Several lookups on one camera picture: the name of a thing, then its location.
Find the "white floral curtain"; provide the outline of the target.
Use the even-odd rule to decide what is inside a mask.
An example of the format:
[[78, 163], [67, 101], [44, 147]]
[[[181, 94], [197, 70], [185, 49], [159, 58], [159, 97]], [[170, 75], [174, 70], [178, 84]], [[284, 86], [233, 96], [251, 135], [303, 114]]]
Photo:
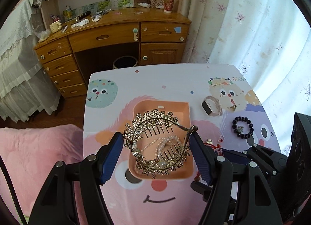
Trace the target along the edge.
[[310, 114], [310, 25], [292, 0], [180, 0], [185, 63], [232, 64], [263, 103], [282, 152]]

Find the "red paper cup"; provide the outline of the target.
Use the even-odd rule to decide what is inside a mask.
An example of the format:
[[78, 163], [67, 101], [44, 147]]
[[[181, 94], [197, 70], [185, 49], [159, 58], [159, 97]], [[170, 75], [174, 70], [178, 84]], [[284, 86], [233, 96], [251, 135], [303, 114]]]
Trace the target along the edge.
[[164, 0], [164, 3], [163, 3], [163, 6], [164, 6], [163, 11], [164, 11], [164, 13], [171, 13], [172, 12], [174, 1], [175, 0]]

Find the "cartoon printed tablecloth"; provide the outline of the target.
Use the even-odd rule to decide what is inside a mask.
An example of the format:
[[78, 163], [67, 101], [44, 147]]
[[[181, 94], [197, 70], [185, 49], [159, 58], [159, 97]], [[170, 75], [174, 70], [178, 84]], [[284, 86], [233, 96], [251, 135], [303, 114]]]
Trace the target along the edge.
[[[214, 96], [222, 116], [208, 116], [201, 104]], [[160, 64], [93, 73], [84, 115], [83, 154], [94, 154], [133, 120], [143, 100], [186, 102], [190, 126], [203, 141], [242, 152], [253, 144], [280, 147], [268, 116], [253, 89], [229, 64]], [[237, 105], [233, 112], [230, 107]], [[130, 151], [123, 148], [111, 179], [101, 187], [114, 224], [197, 224], [206, 207], [191, 189], [197, 177], [139, 179], [129, 170]]]

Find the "white lace covered furniture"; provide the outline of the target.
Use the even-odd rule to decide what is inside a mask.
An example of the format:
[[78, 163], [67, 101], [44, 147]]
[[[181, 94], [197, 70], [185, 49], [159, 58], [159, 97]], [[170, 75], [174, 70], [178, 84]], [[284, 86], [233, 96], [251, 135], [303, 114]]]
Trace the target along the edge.
[[21, 0], [1, 27], [1, 118], [25, 122], [37, 111], [52, 114], [60, 94], [34, 50], [43, 31], [40, 11]]

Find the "dark waste bin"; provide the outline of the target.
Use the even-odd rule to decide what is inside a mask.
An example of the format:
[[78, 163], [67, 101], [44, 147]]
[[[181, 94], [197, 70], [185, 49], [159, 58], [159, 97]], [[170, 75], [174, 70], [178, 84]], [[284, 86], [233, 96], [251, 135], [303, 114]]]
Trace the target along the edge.
[[133, 56], [121, 56], [114, 60], [113, 68], [114, 69], [123, 69], [128, 67], [136, 67], [138, 65], [138, 60]]

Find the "pink band smartwatch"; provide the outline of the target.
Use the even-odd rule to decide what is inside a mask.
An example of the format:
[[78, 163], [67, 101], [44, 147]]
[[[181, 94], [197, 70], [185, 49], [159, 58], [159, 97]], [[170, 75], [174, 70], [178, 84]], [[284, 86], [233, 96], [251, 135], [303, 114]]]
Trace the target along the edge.
[[205, 97], [201, 106], [208, 116], [222, 116], [222, 107], [214, 96]]

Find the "gold leaf tiara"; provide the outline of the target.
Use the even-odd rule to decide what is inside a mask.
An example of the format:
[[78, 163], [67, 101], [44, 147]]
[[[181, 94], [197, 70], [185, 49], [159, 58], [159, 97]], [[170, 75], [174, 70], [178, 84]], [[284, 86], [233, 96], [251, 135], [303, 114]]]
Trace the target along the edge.
[[190, 156], [190, 135], [198, 127], [184, 127], [172, 112], [157, 109], [138, 113], [125, 124], [124, 146], [134, 158], [134, 171], [155, 179], [182, 168]]

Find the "pink plastic tray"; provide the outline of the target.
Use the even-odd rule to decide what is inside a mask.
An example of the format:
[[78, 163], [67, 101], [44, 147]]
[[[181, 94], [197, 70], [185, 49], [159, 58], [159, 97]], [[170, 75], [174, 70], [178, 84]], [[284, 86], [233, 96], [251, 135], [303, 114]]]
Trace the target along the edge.
[[129, 170], [139, 179], [188, 178], [193, 157], [188, 146], [190, 108], [186, 102], [143, 100], [124, 129]]

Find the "wooden desk with drawers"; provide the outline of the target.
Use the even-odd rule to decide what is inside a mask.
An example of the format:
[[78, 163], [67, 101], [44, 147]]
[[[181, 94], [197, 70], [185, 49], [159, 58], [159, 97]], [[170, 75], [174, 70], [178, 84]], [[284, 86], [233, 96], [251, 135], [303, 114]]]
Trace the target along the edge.
[[127, 8], [58, 31], [34, 50], [60, 94], [70, 98], [85, 95], [91, 73], [112, 69], [121, 56], [138, 65], [180, 63], [190, 24], [180, 13]]

